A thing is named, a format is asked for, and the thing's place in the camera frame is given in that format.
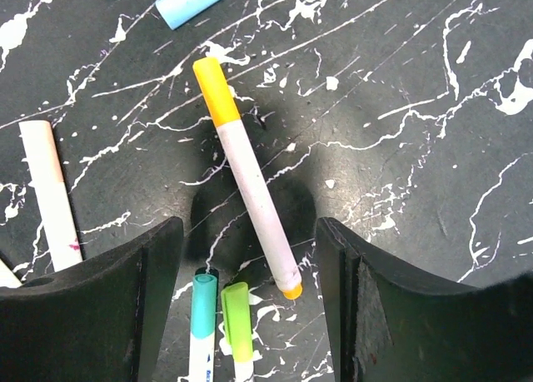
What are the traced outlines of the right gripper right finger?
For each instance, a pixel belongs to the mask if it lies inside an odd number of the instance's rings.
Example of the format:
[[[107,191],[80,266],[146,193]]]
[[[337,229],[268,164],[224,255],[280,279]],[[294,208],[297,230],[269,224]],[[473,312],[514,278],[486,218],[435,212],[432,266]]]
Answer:
[[[315,242],[336,380],[531,380],[531,273],[463,285],[331,217],[316,222]]]

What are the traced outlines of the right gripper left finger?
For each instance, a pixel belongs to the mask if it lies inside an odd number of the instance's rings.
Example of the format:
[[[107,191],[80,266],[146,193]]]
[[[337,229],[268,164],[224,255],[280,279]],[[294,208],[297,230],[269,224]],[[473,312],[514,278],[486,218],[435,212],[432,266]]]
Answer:
[[[3,381],[149,381],[180,265],[172,216],[66,270],[1,289]]]

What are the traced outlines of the pale blue pen cap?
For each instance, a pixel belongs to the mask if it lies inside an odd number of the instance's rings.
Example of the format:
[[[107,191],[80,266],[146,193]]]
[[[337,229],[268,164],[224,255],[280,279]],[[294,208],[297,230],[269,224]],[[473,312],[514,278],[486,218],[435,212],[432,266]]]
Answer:
[[[221,0],[157,0],[156,8],[165,23],[175,30]]]

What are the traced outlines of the yellow cap marker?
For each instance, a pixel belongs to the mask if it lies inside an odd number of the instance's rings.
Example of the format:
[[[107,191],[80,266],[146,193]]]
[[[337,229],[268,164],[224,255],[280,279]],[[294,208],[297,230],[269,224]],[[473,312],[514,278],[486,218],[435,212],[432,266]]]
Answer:
[[[276,286],[295,300],[302,293],[301,274],[222,66],[204,57],[192,69]]]

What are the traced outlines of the green cap marker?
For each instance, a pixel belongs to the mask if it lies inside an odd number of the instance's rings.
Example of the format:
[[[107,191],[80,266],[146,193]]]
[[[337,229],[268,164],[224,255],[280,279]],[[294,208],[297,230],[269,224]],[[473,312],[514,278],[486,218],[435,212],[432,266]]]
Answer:
[[[246,282],[226,286],[221,292],[227,343],[232,350],[235,381],[253,381],[252,323]]]

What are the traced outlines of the teal cap marker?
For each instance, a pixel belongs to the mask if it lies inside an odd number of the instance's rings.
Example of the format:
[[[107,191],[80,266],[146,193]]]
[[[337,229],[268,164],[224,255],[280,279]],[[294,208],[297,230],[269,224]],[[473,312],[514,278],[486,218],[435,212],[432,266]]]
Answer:
[[[188,377],[192,382],[213,381],[218,279],[196,274],[192,279],[192,305]]]

